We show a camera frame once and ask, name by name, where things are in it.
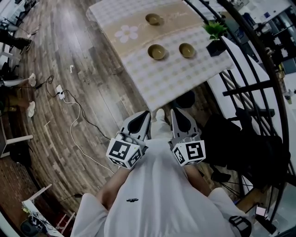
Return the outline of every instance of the white slipper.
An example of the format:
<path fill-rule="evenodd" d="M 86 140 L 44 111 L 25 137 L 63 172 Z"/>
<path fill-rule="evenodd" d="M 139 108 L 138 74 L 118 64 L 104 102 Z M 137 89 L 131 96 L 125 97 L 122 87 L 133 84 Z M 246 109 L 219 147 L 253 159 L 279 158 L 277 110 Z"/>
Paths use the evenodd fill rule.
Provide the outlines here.
<path fill-rule="evenodd" d="M 32 118 L 35 113 L 36 103 L 34 101 L 30 102 L 30 105 L 27 109 L 28 117 Z"/>
<path fill-rule="evenodd" d="M 36 86 L 36 75 L 34 73 L 32 73 L 32 75 L 29 77 L 29 84 L 31 87 Z"/>
<path fill-rule="evenodd" d="M 163 109 L 159 109 L 157 112 L 156 112 L 156 120 L 157 121 L 164 121 L 165 120 L 165 111 Z"/>
<path fill-rule="evenodd" d="M 29 108 L 31 107 L 32 110 L 35 110 L 36 103 L 35 101 L 30 102 Z"/>
<path fill-rule="evenodd" d="M 35 111 L 34 110 L 27 110 L 28 111 L 28 117 L 32 118 L 34 116 Z"/>

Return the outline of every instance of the black pot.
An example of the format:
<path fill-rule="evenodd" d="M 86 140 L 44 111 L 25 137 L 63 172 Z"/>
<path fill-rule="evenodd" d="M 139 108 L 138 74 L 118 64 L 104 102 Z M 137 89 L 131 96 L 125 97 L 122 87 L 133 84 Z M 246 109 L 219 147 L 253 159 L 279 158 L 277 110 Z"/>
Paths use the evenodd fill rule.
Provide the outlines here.
<path fill-rule="evenodd" d="M 211 57 L 215 57 L 222 54 L 226 50 L 226 47 L 221 40 L 214 40 L 207 46 L 207 50 Z"/>
<path fill-rule="evenodd" d="M 181 109 L 187 109 L 194 105 L 195 94 L 193 91 L 188 91 L 185 94 L 179 96 L 173 101 L 173 106 Z"/>

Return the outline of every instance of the logo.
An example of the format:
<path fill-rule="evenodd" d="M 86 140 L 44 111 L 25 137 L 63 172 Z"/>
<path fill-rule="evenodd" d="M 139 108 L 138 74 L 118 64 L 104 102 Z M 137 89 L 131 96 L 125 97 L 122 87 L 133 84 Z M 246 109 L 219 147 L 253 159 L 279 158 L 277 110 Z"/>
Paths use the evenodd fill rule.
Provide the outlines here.
<path fill-rule="evenodd" d="M 137 152 L 129 159 L 129 165 L 133 167 L 133 165 L 136 163 L 137 160 L 141 158 L 140 149 L 137 150 Z"/>
<path fill-rule="evenodd" d="M 127 199 L 127 202 L 137 202 L 139 199 L 138 198 L 133 198 L 133 199 Z"/>
<path fill-rule="evenodd" d="M 188 159 L 198 159 L 203 158 L 203 150 L 199 142 L 186 144 L 186 150 L 188 154 Z"/>
<path fill-rule="evenodd" d="M 114 164 L 116 164 L 116 165 L 120 165 L 120 166 L 122 166 L 122 167 L 127 168 L 126 165 L 125 165 L 123 162 L 121 162 L 121 161 L 117 161 L 117 160 L 114 160 L 114 159 L 112 159 L 112 158 L 110 158 L 110 157 L 109 157 L 109 159 L 110 159 Z"/>
<path fill-rule="evenodd" d="M 128 151 L 130 149 L 130 145 L 126 143 L 122 143 L 120 141 L 116 141 L 109 152 L 110 156 L 113 156 L 115 158 L 124 160 L 126 155 L 128 154 Z"/>
<path fill-rule="evenodd" d="M 190 161 L 186 165 L 193 165 L 193 164 L 197 164 L 197 163 L 200 163 L 200 162 L 201 162 L 201 160 L 199 160 L 199 161 Z"/>
<path fill-rule="evenodd" d="M 174 150 L 174 154 L 175 154 L 175 156 L 178 159 L 178 161 L 179 161 L 180 164 L 182 164 L 185 161 L 185 159 L 182 156 L 182 154 L 181 154 L 181 152 L 180 152 L 180 150 L 179 150 L 178 147 L 176 148 L 176 150 Z"/>

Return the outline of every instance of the cable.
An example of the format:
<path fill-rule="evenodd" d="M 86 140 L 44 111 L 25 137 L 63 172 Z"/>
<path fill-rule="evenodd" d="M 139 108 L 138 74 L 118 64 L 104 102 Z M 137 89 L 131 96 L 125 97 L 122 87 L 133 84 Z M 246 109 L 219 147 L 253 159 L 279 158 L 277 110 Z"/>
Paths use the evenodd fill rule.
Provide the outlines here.
<path fill-rule="evenodd" d="M 75 198 L 82 198 L 82 194 L 80 194 L 80 193 L 76 193 L 76 194 L 74 194 L 74 195 L 72 195 L 72 196 L 70 196 L 70 197 L 67 197 L 67 198 L 65 198 L 65 199 L 63 199 L 63 200 L 61 200 L 61 201 L 59 201 L 59 203 L 63 202 L 64 200 L 67 200 L 67 199 L 69 199 L 69 198 L 72 198 L 72 197 L 75 197 Z"/>
<path fill-rule="evenodd" d="M 77 117 L 77 119 L 75 119 L 75 120 L 73 121 L 73 123 L 72 123 L 71 126 L 70 126 L 70 134 L 71 134 L 71 137 L 72 137 L 72 140 L 73 140 L 74 144 L 78 147 L 78 149 L 82 152 L 82 154 L 84 154 L 86 157 L 90 158 L 92 161 L 96 162 L 97 164 L 99 164 L 100 166 L 106 168 L 107 170 L 109 170 L 111 173 L 114 174 L 114 172 L 113 172 L 112 170 L 110 170 L 108 167 L 106 167 L 106 166 L 100 164 L 99 162 L 97 162 L 96 160 L 94 160 L 93 158 L 91 158 L 90 156 L 88 156 L 87 154 L 85 154 L 85 153 L 83 152 L 83 150 L 80 148 L 80 146 L 75 142 L 74 137 L 73 137 L 73 135 L 72 135 L 72 126 L 73 126 L 73 124 L 74 124 L 74 123 L 79 119 L 79 117 L 80 117 L 81 105 L 80 105 L 79 103 L 77 103 L 77 102 L 73 102 L 73 101 L 66 102 L 65 99 L 63 99 L 63 100 L 64 100 L 64 102 L 65 102 L 66 104 L 77 104 L 77 105 L 79 106 L 78 117 Z"/>
<path fill-rule="evenodd" d="M 51 85 L 52 82 L 53 82 L 53 80 L 54 80 L 54 76 L 53 76 L 53 75 L 50 75 L 50 76 L 46 79 L 46 81 L 44 81 L 43 83 L 39 84 L 38 86 L 36 86 L 36 87 L 28 87 L 28 88 L 29 88 L 29 89 L 36 89 L 36 90 L 38 90 L 43 84 L 45 84 L 45 87 L 46 87 L 46 91 L 47 91 L 47 93 L 48 93 L 52 98 L 54 98 L 54 97 L 56 97 L 58 94 L 60 94 L 60 92 L 56 93 L 55 95 L 52 95 L 52 94 L 48 91 L 48 88 L 47 88 L 47 84 L 50 84 L 50 85 Z M 77 101 L 77 99 L 72 95 L 72 93 L 71 93 L 69 90 L 64 90 L 64 91 L 62 91 L 61 93 L 63 94 L 64 92 L 68 92 L 68 93 L 73 97 L 73 99 L 75 100 L 75 102 L 81 107 L 81 110 L 82 110 L 82 116 L 83 116 L 83 118 L 85 119 L 85 121 L 86 121 L 87 123 L 91 124 L 92 126 L 96 127 L 96 128 L 98 129 L 98 131 L 100 132 L 100 134 L 101 134 L 103 137 L 105 137 L 105 138 L 108 139 L 108 140 L 111 140 L 110 138 L 108 138 L 107 136 L 105 136 L 105 134 L 99 129 L 98 126 L 96 126 L 95 124 L 91 123 L 91 122 L 88 120 L 88 118 L 86 117 L 85 110 L 83 109 L 82 105 Z"/>
<path fill-rule="evenodd" d="M 98 126 L 96 126 L 95 124 L 91 123 L 91 122 L 88 120 L 88 118 L 86 117 L 86 113 L 85 113 L 83 107 L 82 107 L 81 104 L 77 101 L 77 99 L 72 95 L 72 93 L 71 93 L 69 90 L 64 90 L 64 91 L 62 91 L 62 93 L 63 93 L 63 92 L 68 92 L 68 93 L 73 97 L 73 99 L 75 100 L 75 102 L 81 107 L 81 110 L 82 110 L 82 116 L 83 116 L 83 118 L 85 119 L 85 121 L 86 121 L 87 123 L 91 124 L 92 126 L 96 127 L 96 128 L 98 129 L 98 131 L 101 133 L 101 135 L 102 135 L 103 137 L 105 137 L 105 138 L 108 139 L 108 140 L 111 140 L 110 138 L 108 138 L 107 136 L 104 135 L 104 133 L 99 129 Z"/>

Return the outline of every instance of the white box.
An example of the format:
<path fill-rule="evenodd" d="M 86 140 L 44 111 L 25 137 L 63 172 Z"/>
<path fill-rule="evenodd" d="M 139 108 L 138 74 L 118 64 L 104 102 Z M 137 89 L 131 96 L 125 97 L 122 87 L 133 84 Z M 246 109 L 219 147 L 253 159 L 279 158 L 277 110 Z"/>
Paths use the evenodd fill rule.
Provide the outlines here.
<path fill-rule="evenodd" d="M 111 138 L 106 156 L 112 163 L 127 169 L 132 169 L 143 154 L 139 145 Z"/>
<path fill-rule="evenodd" d="M 206 158 L 204 141 L 178 143 L 173 148 L 173 154 L 180 166 L 197 164 Z"/>

